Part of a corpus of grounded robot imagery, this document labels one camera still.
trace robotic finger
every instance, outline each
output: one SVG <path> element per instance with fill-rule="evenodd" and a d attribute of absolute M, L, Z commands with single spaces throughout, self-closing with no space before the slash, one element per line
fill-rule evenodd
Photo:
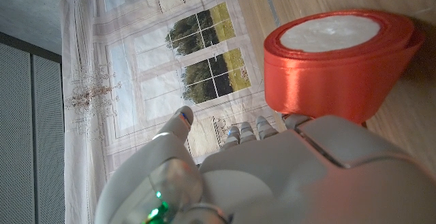
<path fill-rule="evenodd" d="M 259 139 L 261 140 L 278 133 L 263 116 L 259 116 L 256 119 L 256 127 L 258 128 Z M 230 128 L 225 144 L 221 147 L 220 151 L 254 140 L 256 140 L 256 136 L 253 132 L 253 128 L 251 128 L 248 122 L 243 122 L 240 126 L 240 131 L 236 126 Z"/>

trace wooden floor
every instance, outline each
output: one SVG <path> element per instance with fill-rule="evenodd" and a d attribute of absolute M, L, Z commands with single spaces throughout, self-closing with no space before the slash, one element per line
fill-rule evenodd
<path fill-rule="evenodd" d="M 378 113 L 367 121 L 380 134 L 423 162 L 436 174 L 436 0 L 239 0 L 258 63 L 263 41 L 291 20 L 332 10 L 371 8 L 413 18 L 426 42 L 409 64 Z"/>

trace ribbon roll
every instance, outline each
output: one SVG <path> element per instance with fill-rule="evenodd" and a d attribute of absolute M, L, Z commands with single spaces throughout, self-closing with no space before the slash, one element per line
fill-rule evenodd
<path fill-rule="evenodd" d="M 266 103 L 284 114 L 363 123 L 424 41 L 405 16 L 345 10 L 304 17 L 264 42 Z"/>

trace wall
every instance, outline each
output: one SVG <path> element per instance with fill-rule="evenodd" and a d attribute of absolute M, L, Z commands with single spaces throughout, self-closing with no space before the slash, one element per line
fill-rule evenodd
<path fill-rule="evenodd" d="M 60 59 L 6 35 L 0 40 Z M 0 44 L 0 223 L 63 223 L 61 87 L 59 63 Z"/>

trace green grass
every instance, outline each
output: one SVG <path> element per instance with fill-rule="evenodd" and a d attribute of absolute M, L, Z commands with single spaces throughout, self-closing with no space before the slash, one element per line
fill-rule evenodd
<path fill-rule="evenodd" d="M 229 11 L 227 10 L 227 5 L 225 3 L 220 3 L 219 5 L 211 8 L 209 11 L 211 12 L 212 21 L 215 25 L 215 32 L 217 33 L 217 37 L 220 42 L 230 39 L 232 37 L 236 37 L 232 21 L 230 20 Z M 243 78 L 241 70 L 237 69 L 244 66 L 244 60 L 242 58 L 240 50 L 230 50 L 228 52 L 225 52 L 223 55 L 225 64 L 227 65 L 227 69 L 229 70 L 228 75 L 230 79 L 230 85 L 232 85 L 233 91 L 239 91 L 241 89 L 250 87 L 250 81 Z"/>
<path fill-rule="evenodd" d="M 229 71 L 230 85 L 232 85 L 233 91 L 239 91 L 251 86 L 250 80 L 243 77 L 241 70 L 246 71 L 245 68 Z"/>
<path fill-rule="evenodd" d="M 223 54 L 225 64 L 227 65 L 229 71 L 229 79 L 230 79 L 230 85 L 232 85 L 233 91 L 239 91 L 244 88 L 248 88 L 251 86 L 250 80 L 247 78 L 243 78 L 243 75 L 241 74 L 241 70 L 238 69 L 239 67 L 244 66 L 244 59 L 242 57 L 242 54 L 240 53 L 240 49 L 233 49 L 230 51 L 227 51 Z"/>

